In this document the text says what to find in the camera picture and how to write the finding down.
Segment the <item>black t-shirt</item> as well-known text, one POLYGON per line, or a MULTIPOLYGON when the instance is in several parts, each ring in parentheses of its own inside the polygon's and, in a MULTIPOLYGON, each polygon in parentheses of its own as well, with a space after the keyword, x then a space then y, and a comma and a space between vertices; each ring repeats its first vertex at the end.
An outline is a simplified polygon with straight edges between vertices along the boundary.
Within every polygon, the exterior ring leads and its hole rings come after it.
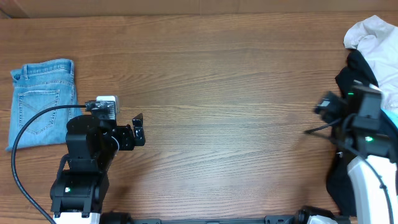
POLYGON ((347 98, 351 87, 358 83, 364 86, 379 86, 371 67, 358 50, 349 53, 346 66, 335 77, 335 81, 343 98, 347 98))

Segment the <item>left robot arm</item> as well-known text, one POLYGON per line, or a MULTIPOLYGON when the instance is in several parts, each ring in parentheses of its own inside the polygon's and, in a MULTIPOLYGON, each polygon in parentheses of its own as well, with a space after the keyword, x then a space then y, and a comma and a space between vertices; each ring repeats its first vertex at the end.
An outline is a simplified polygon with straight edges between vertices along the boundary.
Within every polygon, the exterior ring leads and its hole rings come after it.
POLYGON ((50 189, 54 222, 99 223, 113 159, 119 151, 131 151, 145 142, 142 114, 125 126, 87 114, 71 119, 68 154, 62 157, 50 189))

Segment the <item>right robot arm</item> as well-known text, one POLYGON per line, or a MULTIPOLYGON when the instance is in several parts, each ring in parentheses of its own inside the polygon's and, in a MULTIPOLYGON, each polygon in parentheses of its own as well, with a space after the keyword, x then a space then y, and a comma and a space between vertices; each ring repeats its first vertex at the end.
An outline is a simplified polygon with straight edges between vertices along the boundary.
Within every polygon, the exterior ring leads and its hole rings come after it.
POLYGON ((346 98, 326 93, 314 112, 328 126, 327 137, 343 153, 359 223, 397 223, 397 154, 379 131, 382 93, 355 85, 346 98))

